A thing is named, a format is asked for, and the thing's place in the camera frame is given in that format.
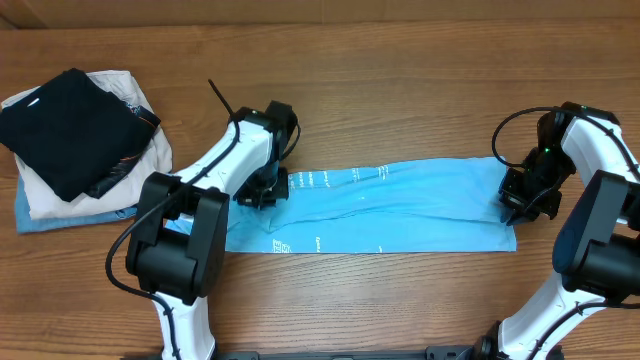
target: stack of clothes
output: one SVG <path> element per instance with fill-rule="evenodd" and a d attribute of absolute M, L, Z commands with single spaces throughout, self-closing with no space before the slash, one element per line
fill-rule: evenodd
<path fill-rule="evenodd" d="M 171 171 L 171 147 L 128 71 L 71 69 L 2 102 L 15 153 L 18 233 L 135 215 L 144 180 Z"/>

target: wooden table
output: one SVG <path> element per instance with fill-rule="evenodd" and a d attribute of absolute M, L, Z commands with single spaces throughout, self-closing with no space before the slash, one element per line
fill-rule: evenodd
<path fill-rule="evenodd" d="M 640 23 L 460 21 L 0 32 L 0 98 L 61 71 L 128 69 L 175 153 L 191 164 L 221 136 L 224 109 L 293 104 L 303 127 L 291 170 L 489 156 L 504 117 L 566 100 L 614 111 L 640 152 Z M 499 149 L 520 161 L 537 117 Z M 107 281 L 104 257 L 126 223 L 15 234 L 17 171 L 0 151 L 0 358 L 117 359 L 159 351 L 149 301 Z M 558 218 L 517 228 L 517 253 L 228 254 L 210 295 L 221 350 L 265 353 L 468 344 L 517 311 L 551 272 Z M 115 265 L 127 277 L 120 254 Z M 568 359 L 635 359 L 640 312 L 608 310 L 563 341 Z"/>

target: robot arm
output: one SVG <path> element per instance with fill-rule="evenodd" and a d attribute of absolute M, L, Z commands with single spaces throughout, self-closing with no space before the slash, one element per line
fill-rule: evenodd
<path fill-rule="evenodd" d="M 272 102 L 264 113 L 242 108 L 232 119 L 222 139 L 200 160 L 178 176 L 154 173 L 142 188 L 138 217 L 226 154 L 184 196 L 132 233 L 127 271 L 138 277 L 142 290 L 154 293 L 172 309 L 166 314 L 154 302 L 165 344 L 162 355 L 155 359 L 213 358 L 215 339 L 209 329 L 207 295 L 222 268 L 230 198 L 258 208 L 288 198 L 287 171 L 279 162 L 298 126 L 291 107 Z M 236 129 L 239 137 L 230 148 Z M 191 234 L 164 227 L 165 219 L 177 217 L 193 223 Z M 177 349 L 172 346 L 172 335 Z"/>
<path fill-rule="evenodd" d="M 527 304 L 515 315 L 505 319 L 497 331 L 499 353 L 512 360 L 547 359 L 547 355 L 572 329 L 588 316 L 604 307 L 589 308 L 571 316 L 551 335 L 539 343 L 543 334 L 576 306 L 588 303 L 620 303 L 627 296 L 640 292 L 640 256 L 635 250 L 635 239 L 614 234 L 616 221 L 640 229 L 640 186 L 630 170 L 625 155 L 635 164 L 635 158 L 622 142 L 620 123 L 611 113 L 589 109 L 571 103 L 563 108 L 580 111 L 602 125 L 609 134 L 596 125 L 566 114 L 549 113 L 538 122 L 539 146 L 525 160 L 526 170 L 515 175 L 513 169 L 502 184 L 503 202 L 512 207 L 510 221 L 531 220 L 537 214 L 524 214 L 522 207 L 504 201 L 505 185 L 512 189 L 531 187 L 536 181 L 549 183 L 566 179 L 569 173 L 580 172 L 585 192 L 567 219 L 553 251 L 554 273 Z M 612 139 L 615 136 L 619 143 Z M 509 179 L 519 179 L 520 184 Z M 524 198 L 529 194 L 515 194 Z M 541 199 L 538 208 L 555 215 L 559 203 L 557 188 L 549 194 L 553 198 Z"/>

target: folded white cloth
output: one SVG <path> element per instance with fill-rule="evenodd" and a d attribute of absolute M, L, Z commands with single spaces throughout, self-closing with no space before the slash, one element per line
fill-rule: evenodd
<path fill-rule="evenodd" d="M 142 105 L 153 112 L 136 80 L 128 71 L 99 71 L 87 73 L 87 76 L 102 90 L 110 91 L 118 98 L 132 106 Z M 32 91 L 23 91 L 2 102 L 2 107 L 11 106 Z M 60 199 L 36 172 L 28 167 L 17 155 L 16 164 L 24 181 L 27 194 L 29 215 L 31 219 L 68 218 L 101 214 L 108 211 L 124 209 L 138 203 L 142 184 L 154 171 L 167 173 L 172 167 L 172 153 L 164 132 L 158 126 L 155 135 L 149 142 L 131 172 L 100 199 L 80 194 L 71 202 Z"/>

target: folded blue garment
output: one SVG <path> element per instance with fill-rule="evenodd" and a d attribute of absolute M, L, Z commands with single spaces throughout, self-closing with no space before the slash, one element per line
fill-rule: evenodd
<path fill-rule="evenodd" d="M 229 209 L 227 251 L 398 253 L 515 251 L 495 158 L 432 159 L 376 168 L 301 172 L 290 196 L 257 210 Z M 187 219 L 167 227 L 191 231 Z"/>
<path fill-rule="evenodd" d="M 18 180 L 18 191 L 16 192 L 15 203 L 16 230 L 18 234 L 41 232 L 72 226 L 114 222 L 128 219 L 132 216 L 135 216 L 136 214 L 136 207 L 130 207 L 118 211 L 111 211 L 91 216 L 31 220 L 31 216 L 29 216 L 29 210 L 29 202 L 27 201 L 27 195 L 24 192 L 24 182 L 22 181 L 22 178 L 20 178 Z"/>

